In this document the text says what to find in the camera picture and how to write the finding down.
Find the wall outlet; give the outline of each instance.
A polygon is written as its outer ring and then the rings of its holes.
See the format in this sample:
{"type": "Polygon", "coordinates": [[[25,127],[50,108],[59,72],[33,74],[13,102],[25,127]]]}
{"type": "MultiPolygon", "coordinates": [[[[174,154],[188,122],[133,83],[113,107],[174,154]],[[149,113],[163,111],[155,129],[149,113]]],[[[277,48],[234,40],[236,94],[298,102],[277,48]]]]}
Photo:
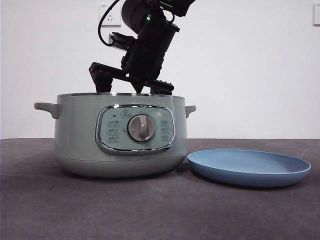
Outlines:
{"type": "Polygon", "coordinates": [[[313,6],[313,25],[320,27],[320,2],[313,6]]]}
{"type": "MultiPolygon", "coordinates": [[[[100,19],[105,14],[109,6],[113,3],[113,0],[105,1],[105,3],[100,4],[100,19]]],[[[112,10],[105,17],[102,26],[121,26],[121,4],[118,2],[112,10]]]]}

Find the chrome trim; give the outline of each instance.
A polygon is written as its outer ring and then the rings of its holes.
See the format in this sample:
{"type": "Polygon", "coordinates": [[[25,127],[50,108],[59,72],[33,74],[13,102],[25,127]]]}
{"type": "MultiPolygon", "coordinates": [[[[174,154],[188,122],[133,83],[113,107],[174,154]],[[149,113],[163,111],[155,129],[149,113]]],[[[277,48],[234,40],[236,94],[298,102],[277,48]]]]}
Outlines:
{"type": "Polygon", "coordinates": [[[133,96],[133,97],[157,97],[157,98],[173,98],[185,99],[182,96],[172,96],[164,94],[148,94],[148,93],[117,93],[117,92],[80,92],[80,93],[65,93],[58,95],[58,98],[73,97],[73,96],[133,96]]]}
{"type": "Polygon", "coordinates": [[[172,114],[171,110],[164,106],[157,106],[157,105],[147,105],[147,104],[123,104],[123,105],[109,105],[104,107],[98,114],[96,126],[95,126],[95,143],[97,146],[105,153],[110,155],[122,155],[122,156],[139,156],[139,155],[149,155],[149,154],[156,154],[160,153],[164,150],[167,150],[171,148],[175,143],[176,138],[176,126],[175,126],[175,119],[174,115],[172,114]],[[104,142],[101,139],[100,130],[101,130],[101,124],[102,124],[102,118],[106,111],[110,109],[118,109],[118,108],[156,108],[156,109],[165,109],[168,110],[171,114],[172,123],[173,123],[173,138],[171,142],[163,147],[159,148],[151,148],[151,149],[141,149],[141,150],[123,150],[123,149],[117,149],[112,148],[104,144],[104,142]]]}

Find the pot base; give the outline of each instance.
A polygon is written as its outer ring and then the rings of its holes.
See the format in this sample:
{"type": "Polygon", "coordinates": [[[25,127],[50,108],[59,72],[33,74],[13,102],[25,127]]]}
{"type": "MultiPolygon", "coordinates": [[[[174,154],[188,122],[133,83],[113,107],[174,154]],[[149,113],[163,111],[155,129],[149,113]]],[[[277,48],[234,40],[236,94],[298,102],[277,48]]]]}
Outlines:
{"type": "Polygon", "coordinates": [[[169,156],[165,159],[94,161],[56,156],[64,170],[88,178],[134,178],[160,174],[175,169],[184,159],[184,156],[169,156]]]}

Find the gray tabletop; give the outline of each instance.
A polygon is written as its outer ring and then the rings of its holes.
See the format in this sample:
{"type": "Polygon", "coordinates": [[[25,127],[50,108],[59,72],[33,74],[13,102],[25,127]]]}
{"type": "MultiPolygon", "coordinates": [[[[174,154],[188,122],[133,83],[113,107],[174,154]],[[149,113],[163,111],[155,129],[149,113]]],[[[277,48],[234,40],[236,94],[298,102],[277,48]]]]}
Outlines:
{"type": "Polygon", "coordinates": [[[190,170],[130,179],[63,171],[52,139],[1,141],[3,240],[320,239],[320,140],[189,139],[188,152],[250,149],[312,165],[298,184],[258,189],[190,170]]]}

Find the silver knob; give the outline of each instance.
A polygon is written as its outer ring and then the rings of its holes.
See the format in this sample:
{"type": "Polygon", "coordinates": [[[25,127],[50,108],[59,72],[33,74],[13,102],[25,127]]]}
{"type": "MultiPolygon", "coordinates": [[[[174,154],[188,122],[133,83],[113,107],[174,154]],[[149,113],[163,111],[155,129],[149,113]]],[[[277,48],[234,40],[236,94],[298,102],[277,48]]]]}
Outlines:
{"type": "Polygon", "coordinates": [[[146,115],[137,115],[129,121],[128,133],[133,140],[146,142],[156,133],[155,122],[146,115]]]}

